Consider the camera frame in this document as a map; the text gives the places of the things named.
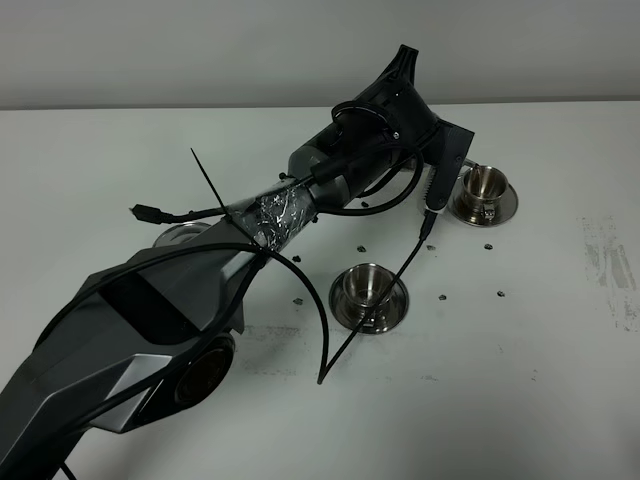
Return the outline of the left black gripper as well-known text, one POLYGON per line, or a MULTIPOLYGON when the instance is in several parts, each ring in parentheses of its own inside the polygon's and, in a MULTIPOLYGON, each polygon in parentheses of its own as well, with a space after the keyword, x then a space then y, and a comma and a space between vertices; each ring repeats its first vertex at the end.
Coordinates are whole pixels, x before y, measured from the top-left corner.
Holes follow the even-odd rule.
POLYGON ((439 141, 440 121, 414 86, 418 54, 401 44, 381 75, 344 102, 346 149, 400 142, 424 150, 439 141))

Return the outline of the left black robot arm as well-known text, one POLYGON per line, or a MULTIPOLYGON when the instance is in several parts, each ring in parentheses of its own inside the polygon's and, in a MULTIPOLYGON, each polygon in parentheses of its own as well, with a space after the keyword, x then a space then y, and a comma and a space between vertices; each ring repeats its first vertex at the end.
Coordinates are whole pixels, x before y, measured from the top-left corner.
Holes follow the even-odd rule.
POLYGON ((269 189, 221 204, 193 238, 138 251, 90 275, 39 335, 1 393, 1 475, 50 479, 92 428, 124 433, 207 398, 227 374, 242 303, 269 262, 321 215, 422 168, 439 120, 401 46, 379 77, 332 110, 269 189))

